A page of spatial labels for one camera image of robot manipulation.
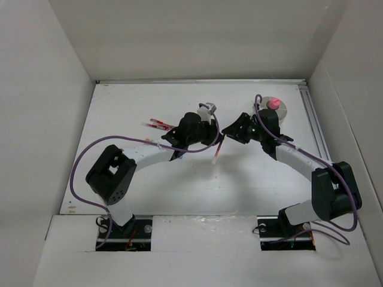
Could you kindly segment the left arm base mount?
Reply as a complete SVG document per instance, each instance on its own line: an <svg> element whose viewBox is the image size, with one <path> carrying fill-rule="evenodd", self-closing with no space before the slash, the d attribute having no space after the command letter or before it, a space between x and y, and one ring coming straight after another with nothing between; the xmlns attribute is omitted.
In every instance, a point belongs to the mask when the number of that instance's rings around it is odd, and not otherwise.
<svg viewBox="0 0 383 287"><path fill-rule="evenodd" d="M110 221L104 216L96 218L98 236L96 251L105 252L149 252L151 251L151 235L153 230L152 216L138 216L135 222L125 230L116 226L111 227L108 236Z"/></svg>

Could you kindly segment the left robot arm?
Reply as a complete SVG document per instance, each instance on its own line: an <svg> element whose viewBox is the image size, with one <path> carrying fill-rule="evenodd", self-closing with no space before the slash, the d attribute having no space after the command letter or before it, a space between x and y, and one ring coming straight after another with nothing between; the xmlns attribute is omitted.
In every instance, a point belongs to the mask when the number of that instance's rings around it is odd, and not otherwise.
<svg viewBox="0 0 383 287"><path fill-rule="evenodd" d="M223 135L214 113L202 106L197 112L186 113L177 126L157 141L115 138L141 145L126 150L107 146L88 171L86 183L108 209L114 232L127 237L135 225L135 216L125 199L134 174L155 164L177 160L186 153L202 152L220 143Z"/></svg>

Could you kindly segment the pink highlighter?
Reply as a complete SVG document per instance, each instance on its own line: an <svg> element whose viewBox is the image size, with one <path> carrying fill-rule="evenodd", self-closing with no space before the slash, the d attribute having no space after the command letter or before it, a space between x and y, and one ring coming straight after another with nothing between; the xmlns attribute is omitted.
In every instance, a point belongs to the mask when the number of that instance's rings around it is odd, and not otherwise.
<svg viewBox="0 0 383 287"><path fill-rule="evenodd" d="M277 110L279 109L279 106L280 106L280 100L278 98L275 98L275 97L271 97L266 106L269 108L269 109L272 109L272 110Z"/></svg>

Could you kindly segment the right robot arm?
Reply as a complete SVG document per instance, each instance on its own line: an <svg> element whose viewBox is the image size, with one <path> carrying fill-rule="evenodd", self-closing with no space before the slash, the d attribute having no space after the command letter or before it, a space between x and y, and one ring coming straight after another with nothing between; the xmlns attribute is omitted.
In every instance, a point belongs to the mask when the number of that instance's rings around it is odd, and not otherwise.
<svg viewBox="0 0 383 287"><path fill-rule="evenodd" d="M281 234L290 236L300 224L331 222L347 213L353 215L349 231L355 230L362 199L348 163L332 163L295 146L292 138L281 133L277 113L270 109L258 110L254 115L242 113L222 133L242 144L259 142L267 155L290 166L311 183L309 200L278 212L274 226Z"/></svg>

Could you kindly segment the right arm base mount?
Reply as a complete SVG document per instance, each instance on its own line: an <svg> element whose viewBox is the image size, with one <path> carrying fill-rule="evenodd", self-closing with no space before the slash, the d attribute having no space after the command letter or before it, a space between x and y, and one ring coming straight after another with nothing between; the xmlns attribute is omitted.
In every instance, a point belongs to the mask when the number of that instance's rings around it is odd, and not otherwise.
<svg viewBox="0 0 383 287"><path fill-rule="evenodd" d="M303 224L283 224L277 216L258 216L253 233L259 236L262 251L315 251L312 233L303 233Z"/></svg>

